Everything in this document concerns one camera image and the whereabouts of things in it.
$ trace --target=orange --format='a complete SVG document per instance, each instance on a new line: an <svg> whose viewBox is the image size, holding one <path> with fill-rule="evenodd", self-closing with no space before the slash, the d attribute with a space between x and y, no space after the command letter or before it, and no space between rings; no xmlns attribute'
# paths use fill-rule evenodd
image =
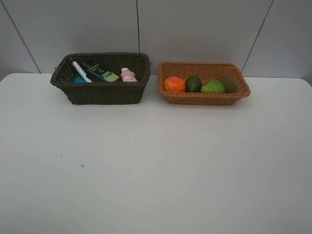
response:
<svg viewBox="0 0 312 234"><path fill-rule="evenodd" d="M169 77L165 80L164 90L172 93L184 93L185 81L180 77Z"/></svg>

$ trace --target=woven basket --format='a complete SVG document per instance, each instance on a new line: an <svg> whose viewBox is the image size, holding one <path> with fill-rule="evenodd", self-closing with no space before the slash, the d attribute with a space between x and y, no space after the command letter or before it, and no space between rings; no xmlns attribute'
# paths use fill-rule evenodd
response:
<svg viewBox="0 0 312 234"><path fill-rule="evenodd" d="M120 76L123 67L136 74L138 82L92 82L74 83L79 73L72 65L89 61L100 64ZM151 74L147 55L137 53L93 53L66 56L51 77L51 84L61 89L76 105L135 104L141 101L145 85Z"/></svg>
<svg viewBox="0 0 312 234"><path fill-rule="evenodd" d="M231 77L236 84L235 93L171 93L164 90L165 80L171 76L187 79L199 76L202 83L217 79L220 75ZM158 67L158 90L167 102L187 105L232 105L241 98L250 95L250 90L239 69L229 63L194 63L194 62L163 62Z"/></svg>

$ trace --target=green fruit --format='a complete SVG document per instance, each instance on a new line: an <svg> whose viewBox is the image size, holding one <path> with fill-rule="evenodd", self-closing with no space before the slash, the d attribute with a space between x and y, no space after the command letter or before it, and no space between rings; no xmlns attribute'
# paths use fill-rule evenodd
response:
<svg viewBox="0 0 312 234"><path fill-rule="evenodd" d="M212 79L201 86L202 93L225 93L225 86L221 81Z"/></svg>
<svg viewBox="0 0 312 234"><path fill-rule="evenodd" d="M200 93L201 79L198 76L191 76L186 79L185 92Z"/></svg>

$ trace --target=grout line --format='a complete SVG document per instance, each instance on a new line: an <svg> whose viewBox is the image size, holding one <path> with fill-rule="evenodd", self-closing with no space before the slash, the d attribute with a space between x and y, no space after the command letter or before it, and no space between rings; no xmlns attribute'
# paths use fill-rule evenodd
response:
<svg viewBox="0 0 312 234"><path fill-rule="evenodd" d="M138 4L136 0L136 19L137 19L137 38L138 38L138 52L141 53L141 48L140 48L140 27L138 23Z"/></svg>
<svg viewBox="0 0 312 234"><path fill-rule="evenodd" d="M265 17L264 17L264 20L263 20L263 22L262 22L262 24L261 24L261 27L260 27L260 29L259 29L259 31L258 31L258 34L257 34L257 36L255 37L255 40L254 40L253 45L252 45L252 48L251 48L251 50L250 50L250 52L249 52L249 54L248 54L248 56L247 56L247 59L246 59L246 61L245 61L244 66L243 66L242 73L243 73L244 68L245 68L245 66L246 66L246 64L247 64L247 61L248 61L248 59L249 59L249 57L250 57L250 54L252 53L252 50L253 50L254 45L255 45L255 42L257 41L258 36L260 35L260 32L261 32L262 27L263 27L263 25L264 25L264 21L266 20L268 14L269 14L269 11L270 11L270 9L271 9L271 7L272 7L272 5L273 5L273 2L274 2L274 0L272 0L271 5L270 5L270 7L269 7L269 9L268 9L268 11L267 11L267 13L266 13L266 15L265 15Z"/></svg>
<svg viewBox="0 0 312 234"><path fill-rule="evenodd" d="M25 48L26 48L26 50L27 50L27 52L28 52L30 58L32 59L32 61L34 62L36 68L38 69L38 72L41 73L41 71L40 71L40 69L39 69L39 67L38 67L38 65L37 65L37 63L36 63L36 61L35 61L33 55L30 53L30 50L29 50L28 46L26 45L26 42L24 41L23 37L21 36L19 29L17 28L16 24L14 23L14 21L13 21L11 15L10 15L10 13L9 13L9 11L8 11L8 9L7 9L6 6L4 5L4 2L3 2L2 0L0 0L0 3L1 3L1 5L3 6L3 8L4 8L6 14L8 15L8 17L9 17L11 23L13 24L13 26L14 26L14 28L15 28L15 30L16 30L18 36L19 36L19 38L20 38L21 41L23 42L23 44L24 44L24 46L25 46Z"/></svg>

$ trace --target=white table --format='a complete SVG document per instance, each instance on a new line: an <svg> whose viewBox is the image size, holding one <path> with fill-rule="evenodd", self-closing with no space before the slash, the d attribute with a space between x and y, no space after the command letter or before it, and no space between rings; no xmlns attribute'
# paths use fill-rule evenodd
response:
<svg viewBox="0 0 312 234"><path fill-rule="evenodd" d="M0 82L1 234L311 234L312 88L246 78L234 106L75 106Z"/></svg>

